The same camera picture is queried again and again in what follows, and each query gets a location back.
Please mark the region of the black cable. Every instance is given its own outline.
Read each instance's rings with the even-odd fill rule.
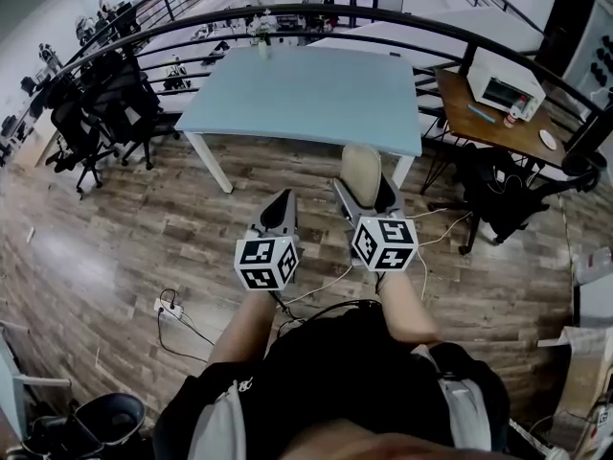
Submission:
[[[329,311],[340,309],[342,307],[353,307],[353,306],[369,309],[373,306],[380,307],[381,304],[377,302],[376,300],[351,300],[349,302],[337,303],[336,305],[332,305],[331,307],[327,307],[326,309],[321,310],[319,313],[315,313],[315,315],[310,317],[308,320],[305,320],[304,318],[294,318],[293,320],[287,320],[286,322],[283,322],[281,327],[277,330],[277,338],[281,337],[281,329],[285,327],[287,324],[292,324],[296,321],[302,321],[303,324],[306,324],[307,322],[310,322],[311,320],[315,320],[316,318],[321,317],[323,314]]]
[[[180,318],[176,317],[176,319],[181,322],[181,324],[183,324],[185,327],[187,327],[188,329],[190,329],[191,331],[194,331],[197,335],[199,335],[200,337],[202,337],[205,341],[207,341],[209,344],[211,344],[211,346],[215,346],[215,343],[209,339],[208,337],[206,337],[205,335],[203,335],[202,333],[200,333],[200,331],[196,328],[196,326],[193,324],[188,324],[187,322],[184,322],[183,320],[181,320]]]
[[[294,315],[289,309],[289,307],[284,302],[282,302],[281,298],[279,298],[279,295],[277,294],[277,291],[268,291],[268,293],[277,301],[277,303],[281,307],[281,310],[287,313],[287,315],[289,315],[294,320],[303,320]]]
[[[371,308],[373,306],[380,307],[381,304],[376,300],[351,300],[349,302],[337,303],[336,305],[332,305],[327,309],[321,310],[319,313],[315,313],[312,317],[310,317],[306,322],[310,322],[311,320],[315,320],[316,318],[321,317],[324,313],[328,313],[329,311],[333,311],[335,309],[340,309],[342,307],[351,307],[357,306],[359,308]]]
[[[160,301],[163,301],[163,302],[168,301],[168,300],[162,299],[162,295],[164,295],[164,293],[166,293],[167,291],[172,291],[172,299],[169,301],[169,303],[170,303],[170,309],[174,310],[174,299],[176,298],[176,295],[178,294],[176,289],[172,289],[171,287],[166,287],[162,289],[162,292],[160,293]]]
[[[166,292],[166,291],[172,291],[173,295],[172,295],[172,300],[169,302],[168,300],[162,300],[162,295]],[[170,303],[170,309],[173,310],[174,309],[174,299],[176,298],[176,295],[178,294],[178,292],[175,289],[169,288],[167,287],[166,289],[163,289],[162,292],[160,293],[160,303],[161,302],[166,302],[166,303]],[[162,308],[159,310],[159,313],[161,313],[162,311],[168,311],[168,309],[166,309],[164,307],[164,304],[162,303]],[[205,335],[203,335],[195,326],[195,324],[193,323],[192,318],[187,315],[185,312],[183,313],[186,317],[188,317],[191,321],[192,324],[188,324],[186,322],[184,322],[182,319],[180,319],[179,317],[177,317],[174,313],[172,313],[171,311],[169,311],[169,314],[172,315],[175,319],[177,319],[179,322],[181,322],[181,324],[183,324],[185,327],[187,327],[188,329],[190,329],[191,331],[194,331],[197,335],[199,335],[200,337],[202,337],[205,341],[207,341],[209,344],[211,344],[212,346],[215,346],[215,343],[209,339],[208,337],[206,337]]]
[[[162,348],[164,348],[168,353],[173,353],[174,355],[177,355],[179,357],[190,357],[191,359],[197,359],[198,361],[202,361],[203,363],[208,363],[209,361],[207,361],[206,359],[202,359],[201,357],[196,357],[192,355],[184,355],[183,353],[177,353],[171,348],[166,347],[166,345],[164,344],[164,341],[162,341],[162,325],[160,324],[160,315],[162,314],[162,311],[163,310],[160,309],[157,312],[157,333],[160,338],[160,346],[162,346]]]

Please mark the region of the white cable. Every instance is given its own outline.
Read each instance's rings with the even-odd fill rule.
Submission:
[[[440,212],[440,211],[445,211],[446,209],[447,209],[447,208],[439,208],[438,210],[434,210],[434,211],[427,212],[427,213],[422,213],[421,215],[415,215],[414,217],[407,217],[407,218],[409,218],[409,219],[416,219],[416,218],[419,218],[419,217],[424,217],[424,216],[426,216],[426,215],[433,215],[433,214],[438,213],[438,212]],[[451,226],[449,227],[449,229],[448,229],[448,230],[447,230],[447,231],[446,231],[446,232],[445,232],[445,233],[444,233],[444,234],[443,234],[443,235],[442,235],[442,236],[441,236],[439,239],[436,239],[435,241],[427,241],[426,243],[422,243],[422,244],[420,244],[420,247],[422,247],[422,246],[424,246],[424,245],[429,245],[430,243],[440,242],[442,239],[444,239],[444,238],[445,238],[445,236],[446,236],[446,235],[447,235],[447,234],[448,234],[448,233],[451,231],[451,229],[452,229],[452,228],[453,228],[453,227],[454,227],[454,226],[455,226],[455,225],[456,225],[458,222],[462,221],[463,219],[465,219],[466,217],[468,217],[468,216],[469,216],[469,215],[471,215],[471,214],[472,214],[472,212],[469,212],[469,213],[465,214],[463,217],[461,217],[461,218],[459,218],[459,219],[456,219],[456,220],[455,220],[455,221],[454,221],[454,222],[451,224]],[[427,268],[427,266],[425,265],[425,262],[423,261],[423,259],[421,258],[421,254],[420,254],[420,252],[419,252],[419,251],[418,251],[418,256],[420,257],[421,263],[423,264],[423,268],[424,268],[424,270],[425,270],[425,278],[423,279],[423,289],[421,290],[421,300],[423,300],[423,295],[425,294],[425,284],[426,284],[427,279],[428,279],[428,268]],[[309,291],[308,293],[305,293],[304,295],[299,296],[298,298],[294,298],[293,300],[289,300],[288,302],[284,302],[284,305],[289,306],[289,305],[291,305],[292,303],[296,303],[296,302],[298,302],[299,300],[302,300],[303,298],[307,298],[309,295],[312,295],[313,293],[316,293],[317,291],[322,291],[323,289],[326,289],[326,288],[328,288],[328,287],[331,287],[331,286],[332,286],[332,285],[334,285],[335,283],[337,283],[337,282],[339,282],[340,280],[342,280],[342,279],[343,279],[345,276],[347,276],[347,274],[349,273],[349,271],[351,271],[351,270],[352,270],[352,268],[353,268],[353,266],[352,266],[352,265],[350,265],[350,266],[347,268],[347,270],[346,270],[346,271],[345,271],[343,274],[341,274],[341,275],[340,275],[338,278],[336,278],[334,281],[332,281],[332,282],[328,283],[327,285],[323,285],[322,287],[318,287],[317,289],[313,289],[313,290]]]
[[[419,217],[425,217],[426,215],[434,215],[435,213],[439,213],[440,211],[447,211],[447,208],[439,208],[438,210],[427,211],[425,213],[422,213],[421,215],[415,215],[414,217],[405,217],[405,218],[406,219],[418,219]]]
[[[336,278],[334,281],[332,281],[331,283],[328,283],[327,285],[323,285],[322,287],[318,287],[317,289],[313,289],[312,291],[310,291],[309,293],[305,293],[302,296],[299,296],[298,298],[294,298],[293,300],[289,300],[288,302],[284,302],[284,305],[291,305],[292,303],[296,303],[299,300],[302,300],[303,298],[308,297],[309,295],[312,295],[313,293],[316,293],[317,291],[321,291],[322,289],[326,289],[328,287],[331,287],[334,283],[338,283],[340,280],[342,280],[345,276],[347,276],[347,274],[349,273],[349,271],[351,271],[353,268],[352,265],[350,265],[347,270],[341,274],[338,278]]]
[[[425,262],[420,254],[420,248],[418,247],[418,257],[420,258],[421,263],[423,264],[423,288],[421,289],[421,298],[423,300],[423,295],[425,294],[425,285],[428,282],[428,267],[425,265]]]
[[[463,219],[469,217],[470,215],[472,215],[472,212],[468,212],[463,217],[456,219],[453,223],[451,223],[451,226],[447,229],[447,231],[445,233],[443,233],[438,239],[436,239],[435,241],[427,241],[425,243],[420,243],[420,247],[424,247],[425,245],[430,245],[430,243],[440,242],[442,239],[444,239],[446,237],[446,235],[451,231],[451,229],[454,226],[456,226],[456,224],[458,224]]]

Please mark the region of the cable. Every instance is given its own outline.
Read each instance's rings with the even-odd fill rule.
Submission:
[[[426,217],[427,215],[434,215],[435,213],[439,213],[440,211],[447,211],[447,208],[439,208],[438,210],[434,210],[434,211],[426,211],[425,213],[422,213],[421,215],[415,215],[414,217],[405,217],[406,219],[418,219],[419,217]]]
[[[573,414],[572,412],[568,412],[567,410],[560,410],[556,414],[552,414],[551,416],[545,416],[544,418],[536,421],[536,423],[534,423],[532,427],[528,430],[528,434],[532,434],[532,432],[534,431],[534,428],[540,425],[543,421],[547,421],[548,419],[553,419],[555,416],[559,416],[560,414],[568,414],[569,416],[585,421],[589,425],[595,425],[598,423],[597,421],[590,421],[588,418],[581,417],[578,414]]]
[[[317,313],[315,313],[312,317],[310,317],[309,319],[305,320],[304,318],[299,318],[299,319],[294,319],[294,320],[288,320],[287,322],[283,322],[283,324],[281,325],[281,327],[277,330],[277,338],[281,337],[281,330],[283,327],[285,327],[287,324],[291,324],[293,322],[298,321],[302,321],[302,325],[307,324],[308,322],[311,322],[312,320],[315,320],[319,317],[321,317],[324,313],[328,313],[329,311],[333,311],[335,309],[340,309],[342,307],[350,307],[350,306],[357,306],[357,307],[366,307],[368,306],[369,308],[372,306],[381,306],[380,302],[377,302],[376,300],[372,300],[372,299],[365,299],[365,300],[350,300],[348,302],[341,302],[341,303],[337,303],[336,305],[332,305],[330,307],[327,307],[326,309],[323,309]]]
[[[446,237],[446,235],[451,231],[451,229],[456,226],[460,221],[462,221],[465,218],[468,218],[470,215],[472,215],[472,212],[468,212],[466,213],[463,217],[456,219],[451,226],[447,229],[447,231],[445,233],[443,233],[438,239],[436,239],[435,241],[427,241],[425,243],[420,243],[420,247],[424,247],[425,245],[430,245],[430,243],[436,243],[436,242],[440,242],[442,239],[444,239]]]
[[[425,261],[421,257],[420,248],[418,247],[416,250],[418,252],[418,257],[420,258],[420,261],[423,264],[423,288],[421,289],[421,298],[420,298],[420,300],[423,301],[423,295],[425,294],[425,285],[426,283],[428,283],[428,267],[425,265]]]
[[[187,327],[188,329],[190,329],[191,331],[194,331],[196,334],[198,334],[200,337],[202,337],[205,341],[207,341],[209,344],[211,344],[212,346],[215,346],[215,343],[209,339],[208,337],[204,336],[195,326],[195,324],[193,323],[192,318],[187,315],[186,313],[184,313],[184,315],[186,315],[191,321],[192,324],[189,324],[188,322],[183,321],[182,319],[180,319],[179,317],[177,317],[174,313],[172,313],[169,309],[166,308],[166,306],[164,305],[165,300],[160,300],[160,303],[162,304],[162,308],[168,312],[170,315],[172,315],[175,319],[177,319],[179,322],[181,322],[181,324],[183,324],[185,327]]]
[[[279,295],[277,294],[277,291],[268,291],[268,293],[270,294],[270,296],[272,296],[277,303],[279,304],[277,306],[277,308],[281,307],[283,309],[283,311],[285,313],[287,313],[287,315],[289,315],[290,318],[294,319],[294,320],[301,320],[299,319],[296,315],[294,315],[291,310],[289,309],[289,307],[281,300],[281,298],[279,297]]]
[[[164,295],[164,293],[166,293],[167,291],[172,291],[172,300],[170,300],[170,308],[174,309],[174,299],[176,298],[176,295],[178,294],[176,289],[172,289],[171,287],[166,287],[164,289],[162,289],[162,292],[160,293],[160,302],[163,302],[164,300],[162,299],[162,296]]]
[[[340,275],[338,278],[336,278],[336,279],[335,279],[334,281],[332,281],[331,283],[328,283],[327,285],[323,285],[322,287],[318,287],[317,289],[313,289],[312,291],[309,291],[308,293],[305,293],[304,295],[299,296],[298,298],[294,298],[293,300],[289,300],[288,302],[285,302],[285,305],[286,305],[286,306],[291,305],[292,303],[296,303],[296,302],[298,302],[299,300],[302,300],[303,298],[306,298],[306,297],[308,297],[309,295],[312,295],[313,293],[316,293],[317,291],[322,291],[323,289],[326,289],[326,288],[328,288],[328,287],[331,287],[332,285],[334,285],[334,283],[339,282],[339,281],[340,281],[340,280],[342,280],[342,279],[343,279],[345,276],[347,276],[347,275],[349,274],[349,271],[351,271],[351,270],[352,270],[352,268],[353,268],[353,266],[352,266],[352,265],[350,265],[350,266],[347,268],[347,270],[346,270],[346,271],[345,271],[343,274],[341,274],[341,275]]]
[[[463,219],[467,218],[469,215],[472,215],[472,212],[468,212],[466,213],[463,217],[456,219],[451,226],[447,229],[447,231],[445,233],[443,233],[438,239],[436,239],[435,241],[427,241],[425,243],[421,243],[417,250],[418,253],[418,257],[420,258],[421,263],[423,264],[423,288],[421,289],[421,298],[420,300],[423,301],[423,295],[425,295],[425,286],[428,283],[428,266],[425,265],[425,261],[423,260],[423,257],[420,254],[420,247],[424,247],[425,245],[429,245],[430,243],[436,243],[436,242],[440,242],[442,239],[444,239],[446,237],[446,235],[451,231],[451,229],[460,221],[462,221]]]
[[[203,363],[208,363],[208,361],[206,359],[202,359],[201,357],[196,357],[196,356],[192,356],[192,355],[184,355],[183,353],[177,353],[176,351],[172,350],[171,348],[167,348],[166,345],[164,344],[164,341],[162,340],[162,325],[160,324],[160,315],[162,314],[162,309],[160,309],[157,312],[157,333],[158,333],[158,337],[160,338],[160,346],[162,346],[162,348],[164,348],[168,353],[173,353],[174,355],[177,355],[179,357],[190,357],[191,359],[197,359],[198,361],[202,361]]]
[[[368,307],[372,307],[373,305],[381,306],[380,302],[377,302],[376,300],[371,300],[371,299],[350,300],[349,302],[341,302],[341,303],[337,303],[336,305],[331,305],[330,307],[327,307],[326,309],[323,309],[315,313],[312,317],[309,317],[306,322],[311,322],[312,320],[315,320],[321,317],[324,313],[328,313],[329,311],[333,311],[335,309],[340,309],[341,307],[349,307],[353,305],[356,305],[357,307],[367,306],[367,305]]]

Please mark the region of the table leg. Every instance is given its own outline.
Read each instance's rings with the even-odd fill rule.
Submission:
[[[392,180],[399,189],[402,187],[402,183],[406,178],[406,174],[409,173],[409,169],[411,169],[414,160],[415,157],[407,155],[403,155],[398,159],[398,163],[396,164],[396,168],[394,170],[394,175],[392,175]]]
[[[213,177],[217,181],[217,184],[219,184],[223,192],[230,194],[233,189],[232,184],[230,183],[230,181],[228,180],[228,177],[226,177],[226,174],[223,172],[223,170],[217,163],[215,157],[209,150],[209,147],[202,139],[202,134],[186,132],[185,136],[188,137],[188,140],[190,140],[190,143],[192,144],[193,149],[196,150],[196,152],[198,153],[198,155],[204,162],[204,165],[207,166],[207,168],[209,169],[209,172],[213,175]]]

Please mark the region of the desk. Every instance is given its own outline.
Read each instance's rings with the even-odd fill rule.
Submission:
[[[457,139],[462,138],[467,141],[483,143],[491,147],[524,155],[529,158],[529,165],[537,162],[558,169],[561,167],[566,151],[559,140],[557,126],[549,118],[544,107],[539,107],[532,120],[528,123],[518,120],[514,127],[508,128],[503,123],[507,113],[483,103],[477,103],[472,97],[472,92],[465,77],[446,70],[437,70],[436,80],[451,135]],[[491,123],[479,114],[471,111],[468,109],[469,104],[485,112],[489,117],[494,118],[496,122]],[[548,130],[556,138],[557,148],[555,150],[545,147],[545,144],[543,144],[538,135],[541,129]],[[437,169],[430,170],[430,174],[428,174],[421,189],[422,194],[443,173],[444,168],[448,164],[449,162],[445,162],[442,168],[438,167]]]
[[[57,138],[57,128],[51,122],[51,109],[44,109],[34,123],[34,131],[15,153],[13,162],[24,167],[36,167]]]
[[[397,57],[306,46],[233,48],[179,122],[226,193],[232,184],[202,134],[272,136],[336,145],[357,143],[400,156],[399,186],[421,155],[415,81]]]

